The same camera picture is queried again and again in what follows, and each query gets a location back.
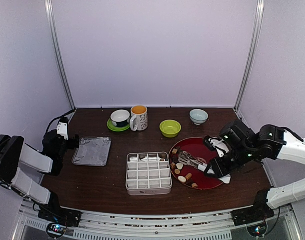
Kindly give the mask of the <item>silver divided tin box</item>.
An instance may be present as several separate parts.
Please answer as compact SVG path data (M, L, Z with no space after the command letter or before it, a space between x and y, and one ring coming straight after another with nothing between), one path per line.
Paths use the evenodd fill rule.
M129 153L125 187L130 196L167 195L173 186L169 155L166 152Z

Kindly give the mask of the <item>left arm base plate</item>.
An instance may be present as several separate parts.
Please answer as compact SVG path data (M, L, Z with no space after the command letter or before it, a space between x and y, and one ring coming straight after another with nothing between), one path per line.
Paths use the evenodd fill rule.
M39 206L38 217L48 222L58 223L65 227L78 227L81 221L82 212L66 208L60 208L59 211L51 210L48 207Z

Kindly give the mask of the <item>white metal tongs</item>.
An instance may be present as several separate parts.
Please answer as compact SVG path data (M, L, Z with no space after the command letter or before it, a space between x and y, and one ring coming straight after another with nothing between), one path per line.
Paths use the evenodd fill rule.
M223 156L224 154L219 151L215 150L218 154L218 156ZM204 161L202 158L195 158L187 151L181 150L178 153L178 161L177 163L182 163L184 166L191 166L194 167L202 172L205 171L206 167L208 166L208 163ZM218 180L221 180L224 184L228 185L231 182L231 176L228 174L227 176L224 176L222 178L219 178Z

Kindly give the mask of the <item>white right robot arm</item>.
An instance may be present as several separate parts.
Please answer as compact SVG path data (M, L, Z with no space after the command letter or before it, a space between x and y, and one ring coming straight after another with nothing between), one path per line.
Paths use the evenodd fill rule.
M237 119L228 123L218 137L206 136L204 144L218 156L210 160L203 172L207 177L220 180L253 161L269 159L305 166L305 138L287 127L266 124L255 133ZM305 178L292 177L292 181L278 188L259 191L254 206L249 209L249 217L259 221L268 209L304 200Z

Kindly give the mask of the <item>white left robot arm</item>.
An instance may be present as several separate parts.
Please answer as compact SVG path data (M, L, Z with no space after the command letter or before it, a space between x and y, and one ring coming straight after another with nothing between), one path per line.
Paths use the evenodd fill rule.
M69 119L62 116L56 129L46 131L42 146L43 150L38 151L27 144L22 136L1 134L0 184L46 206L45 214L53 222L60 222L65 212L51 202L56 199L55 194L34 181L21 169L21 166L27 166L41 174L58 176L63 169L66 152L79 147L79 136L69 137Z

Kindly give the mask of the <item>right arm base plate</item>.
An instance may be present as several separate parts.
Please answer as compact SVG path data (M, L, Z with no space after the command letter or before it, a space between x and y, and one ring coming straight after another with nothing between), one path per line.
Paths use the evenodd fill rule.
M231 212L234 225L242 226L260 221L265 221L268 218L275 216L275 212L268 206L251 206L234 210Z

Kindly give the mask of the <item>bunny print tin lid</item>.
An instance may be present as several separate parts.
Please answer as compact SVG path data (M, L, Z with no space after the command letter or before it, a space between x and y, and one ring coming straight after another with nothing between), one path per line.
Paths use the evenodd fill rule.
M105 167L111 145L110 137L82 137L72 163L76 166Z

